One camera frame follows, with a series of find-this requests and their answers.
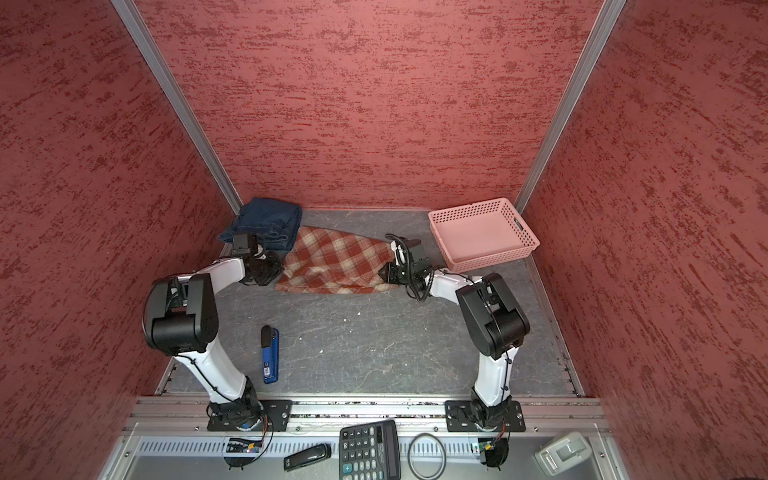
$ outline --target calculator keypad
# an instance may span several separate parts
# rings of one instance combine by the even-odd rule
[[[384,472],[376,458],[376,429],[352,427],[341,432],[339,460],[341,480],[383,480]]]

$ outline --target calculator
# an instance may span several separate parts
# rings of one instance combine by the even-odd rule
[[[346,427],[339,433],[341,480],[400,480],[394,420]]]

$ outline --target metal panel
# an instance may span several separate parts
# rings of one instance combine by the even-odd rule
[[[163,55],[160,53],[157,44],[155,44],[149,29],[147,29],[147,25],[144,23],[138,8],[136,8],[136,4],[133,3],[133,0],[112,0],[112,5],[118,11],[120,18],[125,24],[125,28],[128,29],[128,33],[131,34],[134,42],[136,42],[136,46],[139,47],[139,51],[144,56],[144,60],[152,70],[157,82],[163,88],[168,101],[179,116],[179,120],[181,120],[184,128],[187,129],[187,133],[208,166],[208,170],[214,176],[214,180],[230,207],[232,207],[232,211],[237,214],[240,212],[243,202],[240,200],[240,196],[237,194],[234,185],[232,185],[227,172],[221,165],[214,147],[205,136],[203,127],[197,121],[194,112],[192,112],[192,107],[190,107],[189,102],[187,102],[187,99],[181,92],[181,88],[179,88],[174,75],[170,72],[168,64],[163,59]]]
[[[522,213],[525,210],[525,206],[528,205],[533,190],[536,188],[536,183],[547,166],[554,146],[558,143],[560,135],[568,123],[571,112],[581,96],[581,91],[584,90],[584,86],[587,84],[589,75],[592,73],[592,69],[597,63],[600,53],[603,51],[605,42],[608,40],[611,30],[613,30],[616,24],[625,1],[605,0],[600,9],[598,18],[594,22],[594,27],[592,27],[587,42],[584,44],[584,49],[581,51],[581,56],[576,63],[576,68],[574,68],[574,72],[571,75],[571,80],[568,82],[563,98],[560,100],[558,109],[554,113],[552,123],[549,125],[544,140],[541,142],[541,148],[536,154],[531,170],[525,178],[517,200],[515,200],[515,209],[518,212]]]

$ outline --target mounting plate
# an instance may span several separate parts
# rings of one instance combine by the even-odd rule
[[[448,425],[449,432],[483,432],[474,421],[470,420],[468,400],[448,400],[445,402],[445,423]],[[525,419],[520,408],[520,402],[510,401],[510,409],[505,415],[507,432],[524,432]],[[492,432],[500,432],[502,426],[499,425]]]
[[[270,417],[270,425],[275,432],[285,432],[290,420],[290,407],[293,405],[291,400],[261,400],[261,406],[264,413]],[[220,422],[214,422],[214,419],[208,420],[208,432],[242,432],[234,427],[223,426]]]

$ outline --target blue stapler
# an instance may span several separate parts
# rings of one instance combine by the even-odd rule
[[[261,362],[264,368],[264,383],[277,381],[277,346],[280,344],[280,332],[269,325],[261,329]]]

